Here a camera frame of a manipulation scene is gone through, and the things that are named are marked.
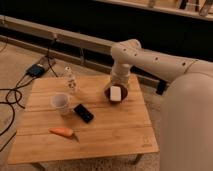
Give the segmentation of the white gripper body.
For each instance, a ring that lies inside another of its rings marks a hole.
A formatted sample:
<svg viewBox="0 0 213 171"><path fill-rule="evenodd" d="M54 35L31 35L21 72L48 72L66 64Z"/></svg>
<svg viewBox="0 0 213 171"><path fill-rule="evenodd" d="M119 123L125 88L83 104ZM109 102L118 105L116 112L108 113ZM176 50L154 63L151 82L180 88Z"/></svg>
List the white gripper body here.
<svg viewBox="0 0 213 171"><path fill-rule="evenodd" d="M113 83L127 84L130 77L131 66L129 64L114 63L111 73L110 80Z"/></svg>

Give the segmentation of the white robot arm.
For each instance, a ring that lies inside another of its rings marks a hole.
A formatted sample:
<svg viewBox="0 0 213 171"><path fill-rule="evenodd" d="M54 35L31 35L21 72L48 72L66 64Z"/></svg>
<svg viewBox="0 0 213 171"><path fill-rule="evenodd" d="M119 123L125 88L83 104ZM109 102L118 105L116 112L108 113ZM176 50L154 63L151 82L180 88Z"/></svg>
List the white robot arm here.
<svg viewBox="0 0 213 171"><path fill-rule="evenodd" d="M161 109L160 171L213 171L213 62L141 48L136 39L111 46L111 78L138 67L169 84Z"/></svg>

